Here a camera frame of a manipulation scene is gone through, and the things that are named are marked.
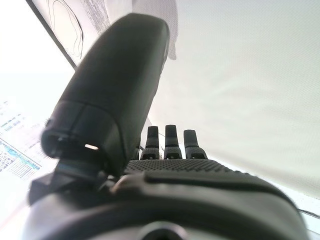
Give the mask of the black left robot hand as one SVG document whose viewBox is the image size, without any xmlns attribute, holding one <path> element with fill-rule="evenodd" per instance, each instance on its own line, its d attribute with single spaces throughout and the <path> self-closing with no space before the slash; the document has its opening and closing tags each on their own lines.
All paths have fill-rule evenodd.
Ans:
<svg viewBox="0 0 320 240">
<path fill-rule="evenodd" d="M 24 240 L 307 240 L 274 185 L 210 160 L 194 130 L 141 133 L 169 48 L 167 23 L 130 13 L 91 47 L 41 134 L 58 163 L 31 182 Z"/>
</svg>

